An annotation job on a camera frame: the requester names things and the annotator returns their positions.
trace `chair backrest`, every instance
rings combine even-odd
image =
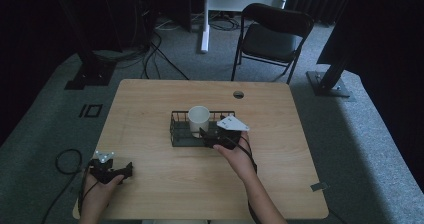
[[[314,27],[314,20],[308,14],[252,3],[244,8],[242,20],[251,19],[262,26],[276,31],[306,38]]]

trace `black wire basket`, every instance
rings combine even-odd
[[[235,116],[234,111],[209,111],[208,134],[215,135],[218,126],[217,122],[221,117]],[[205,147],[199,132],[190,131],[188,111],[172,111],[171,113],[171,143],[173,147]]]

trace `white paper cup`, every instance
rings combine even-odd
[[[194,106],[188,111],[190,131],[194,137],[200,138],[199,128],[204,131],[209,129],[209,110],[204,106]]]

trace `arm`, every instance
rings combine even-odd
[[[116,176],[108,184],[98,182],[90,173],[84,187],[84,201],[81,208],[80,224],[95,224],[100,221],[103,210],[107,207],[113,191],[123,175]]]
[[[242,137],[246,140],[249,138],[247,132],[242,132]],[[250,151],[248,144],[243,138],[240,138],[239,144]],[[223,146],[214,145],[214,149],[227,159],[230,166],[243,181],[247,198],[261,223],[287,223],[256,175],[252,162],[246,153],[238,147],[234,148],[234,150],[228,150]]]

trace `human hand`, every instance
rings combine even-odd
[[[103,184],[93,175],[87,173],[84,186],[84,198],[81,207],[81,217],[79,221],[80,224],[99,222],[103,210],[109,204],[113,191],[123,179],[124,175],[118,175],[108,184]]]
[[[247,135],[247,132],[242,132],[239,145],[246,149],[249,153],[251,153],[251,150],[246,140],[249,141],[249,136]],[[256,172],[253,168],[253,164],[250,160],[250,157],[239,147],[236,147],[233,150],[229,150],[217,144],[214,145],[213,148],[217,150],[222,156],[224,156],[225,159],[227,159],[231,168],[233,168],[234,172],[242,181],[250,179],[252,175],[256,176]]]

